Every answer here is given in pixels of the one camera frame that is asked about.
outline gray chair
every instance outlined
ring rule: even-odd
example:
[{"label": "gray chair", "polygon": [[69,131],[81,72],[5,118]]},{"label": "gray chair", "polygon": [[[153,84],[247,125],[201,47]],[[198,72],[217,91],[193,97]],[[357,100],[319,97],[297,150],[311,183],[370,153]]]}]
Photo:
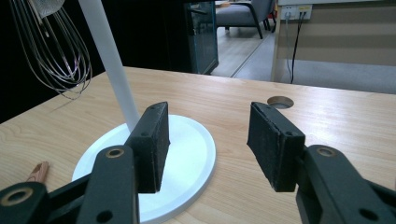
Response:
[{"label": "gray chair", "polygon": [[231,3],[229,7],[221,8],[216,12],[217,27],[256,27],[262,39],[260,22],[264,24],[265,30],[271,30],[268,15],[272,15],[274,25],[276,19],[274,15],[275,0],[251,0],[250,2]]}]

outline wall outlet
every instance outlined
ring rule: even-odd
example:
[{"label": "wall outlet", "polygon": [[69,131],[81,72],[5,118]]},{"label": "wall outlet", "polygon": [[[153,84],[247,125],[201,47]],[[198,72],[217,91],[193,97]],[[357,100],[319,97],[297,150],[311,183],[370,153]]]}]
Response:
[{"label": "wall outlet", "polygon": [[300,16],[300,13],[305,13],[304,15],[304,20],[309,20],[311,19],[311,13],[312,13],[312,5],[299,5],[297,6],[297,19]]},{"label": "wall outlet", "polygon": [[289,20],[296,20],[297,6],[283,6],[281,9],[280,19],[285,20],[289,16]]},{"label": "wall outlet", "polygon": [[299,20],[304,14],[304,20],[309,20],[311,13],[312,5],[282,6],[280,19],[285,20],[289,16],[290,21]]}]

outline wire whisk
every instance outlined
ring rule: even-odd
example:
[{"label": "wire whisk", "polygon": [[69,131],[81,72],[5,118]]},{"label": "wire whisk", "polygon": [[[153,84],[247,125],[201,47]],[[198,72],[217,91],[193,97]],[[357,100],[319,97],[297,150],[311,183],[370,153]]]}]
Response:
[{"label": "wire whisk", "polygon": [[92,78],[90,55],[64,0],[9,0],[28,65],[45,86],[77,99]]}]

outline white lamp base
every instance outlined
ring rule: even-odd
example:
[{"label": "white lamp base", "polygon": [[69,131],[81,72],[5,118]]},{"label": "white lamp base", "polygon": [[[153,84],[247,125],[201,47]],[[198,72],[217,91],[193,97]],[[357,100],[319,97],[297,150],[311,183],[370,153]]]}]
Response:
[{"label": "white lamp base", "polygon": [[[97,153],[123,145],[129,136],[122,124],[103,135],[79,160],[73,180],[91,172]],[[193,119],[169,115],[168,156],[160,192],[139,194],[141,223],[160,223],[189,207],[207,186],[216,162],[216,147],[209,131]]]}]

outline wooden tabletop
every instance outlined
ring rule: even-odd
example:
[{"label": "wooden tabletop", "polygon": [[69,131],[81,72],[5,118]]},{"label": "wooden tabletop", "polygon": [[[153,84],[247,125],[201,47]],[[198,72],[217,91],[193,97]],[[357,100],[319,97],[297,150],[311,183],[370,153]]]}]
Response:
[{"label": "wooden tabletop", "polygon": [[[250,103],[277,95],[294,101],[280,111],[306,134],[307,146],[335,147],[364,178],[395,188],[396,95],[126,71],[139,113],[167,101],[170,114],[195,119],[215,140],[217,164],[207,189],[168,223],[301,223],[295,193],[275,193],[247,146]],[[49,191],[67,184],[85,150],[123,122],[107,76],[100,75],[75,101],[57,96],[0,124],[0,189],[25,181],[41,161],[49,162]]]}]

